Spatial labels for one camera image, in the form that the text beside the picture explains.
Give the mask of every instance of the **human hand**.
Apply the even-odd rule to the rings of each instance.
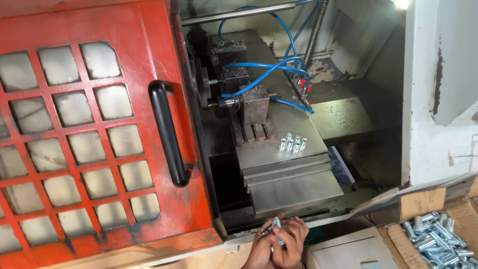
[[[273,232],[285,242],[286,248],[277,244],[277,238],[272,238],[272,263],[276,269],[302,269],[302,252],[304,240],[309,228],[299,217],[282,220],[282,229],[275,227]]]
[[[271,226],[272,219],[268,219],[262,227],[257,231],[252,247],[250,249],[249,257],[242,269],[274,269],[271,262],[271,246],[272,240],[275,239],[274,233],[270,233],[265,237],[261,233]]]

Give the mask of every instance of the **light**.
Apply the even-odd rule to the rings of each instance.
[[[400,9],[407,10],[407,8],[410,6],[411,0],[391,0],[391,1],[395,3],[395,6],[399,7]]]

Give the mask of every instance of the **blue hose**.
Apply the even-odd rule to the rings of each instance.
[[[272,68],[272,67],[274,67],[274,65],[270,65],[270,64],[258,64],[258,63],[236,63],[236,64],[234,64],[234,67],[264,67],[264,68]],[[297,73],[303,74],[303,75],[305,76],[305,78],[306,78],[304,87],[309,86],[310,75],[309,75],[307,72],[305,72],[304,70],[301,70],[301,69],[298,69],[298,68],[294,68],[294,67],[288,67],[288,66],[279,66],[277,69],[286,70],[286,71],[292,71],[292,72],[297,72]]]
[[[230,94],[230,93],[226,93],[226,94],[221,94],[221,97],[222,98],[232,98],[233,95],[236,96],[236,95],[240,95],[240,94],[243,94],[245,92],[247,92],[248,90],[250,90],[251,88],[253,88],[254,86],[256,86],[261,80],[263,80],[267,75],[269,75],[272,71],[276,70],[279,66],[287,63],[287,62],[290,62],[290,61],[294,61],[294,60],[302,60],[302,58],[300,57],[297,57],[297,56],[294,56],[294,57],[290,57],[290,58],[287,58],[287,59],[284,59],[280,62],[278,62],[277,64],[275,64],[273,67],[271,67],[269,70],[267,70],[264,74],[262,74],[258,79],[256,79],[255,81],[253,81],[251,84],[247,85],[246,87],[244,87],[242,90],[236,92],[236,93],[233,93],[233,94]],[[225,68],[231,68],[231,67],[234,67],[238,64],[228,64],[225,66]]]
[[[299,104],[296,104],[296,103],[293,103],[293,102],[289,102],[289,101],[286,101],[286,100],[282,100],[282,99],[277,99],[275,98],[274,96],[270,96],[269,97],[271,100],[274,100],[276,102],[279,102],[279,103],[283,103],[283,104],[288,104],[288,105],[291,105],[291,106],[294,106],[296,108],[300,108],[300,109],[303,109],[311,114],[314,114],[314,111],[311,109],[311,108],[308,108],[308,107],[305,107],[303,105],[299,105]]]
[[[309,23],[309,21],[312,19],[314,13],[319,9],[319,2],[315,5],[314,9],[312,9],[312,12],[310,12],[309,16],[307,17],[307,19],[305,20],[305,22],[302,24],[302,26],[300,27],[300,29],[297,31],[297,33],[295,34],[294,36],[294,42],[297,40],[297,38],[299,37],[299,35],[302,33],[302,31],[304,30],[304,28],[307,26],[307,24]],[[289,45],[289,47],[287,48],[287,50],[285,51],[285,55],[284,55],[284,58],[287,58],[289,56],[289,52],[292,48],[292,43]]]
[[[257,6],[245,6],[245,7],[240,7],[238,9],[235,9],[235,10],[250,9],[250,8],[257,8]],[[277,21],[279,21],[279,23],[282,25],[282,27],[284,27],[285,32],[287,33],[287,35],[289,36],[289,39],[291,40],[292,51],[294,52],[294,56],[297,56],[297,51],[295,49],[294,39],[293,39],[292,33],[289,30],[289,28],[287,27],[287,25],[285,25],[284,21],[281,20],[279,18],[279,16],[277,16],[277,14],[275,14],[274,12],[270,12],[269,14],[272,15],[272,17],[274,17],[275,19],[277,19]],[[226,22],[226,20],[223,20],[221,22],[221,24],[219,25],[219,29],[217,30],[217,35],[219,36],[220,39],[223,39],[222,35],[221,35],[221,31],[222,31],[222,26],[224,26],[225,22]],[[295,61],[294,67],[297,68],[297,61]]]

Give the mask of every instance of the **red machine door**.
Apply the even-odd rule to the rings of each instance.
[[[0,267],[211,227],[162,1],[0,19],[0,36]],[[147,90],[155,79],[174,88],[176,134],[193,167],[185,188],[165,161]]]

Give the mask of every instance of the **door handle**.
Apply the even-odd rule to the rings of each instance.
[[[153,80],[148,86],[148,93],[171,180],[176,187],[184,187],[189,183],[191,172],[184,168],[166,89],[172,90],[171,84]]]

